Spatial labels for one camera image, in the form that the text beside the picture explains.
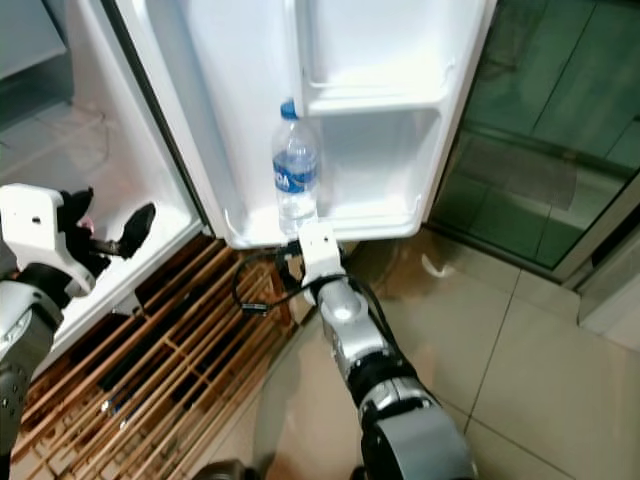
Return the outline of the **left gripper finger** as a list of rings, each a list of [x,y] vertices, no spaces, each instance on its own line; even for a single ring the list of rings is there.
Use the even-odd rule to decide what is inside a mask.
[[[116,252],[136,253],[140,250],[151,232],[155,216],[154,204],[146,204],[134,210],[123,227],[122,236],[116,241]]]

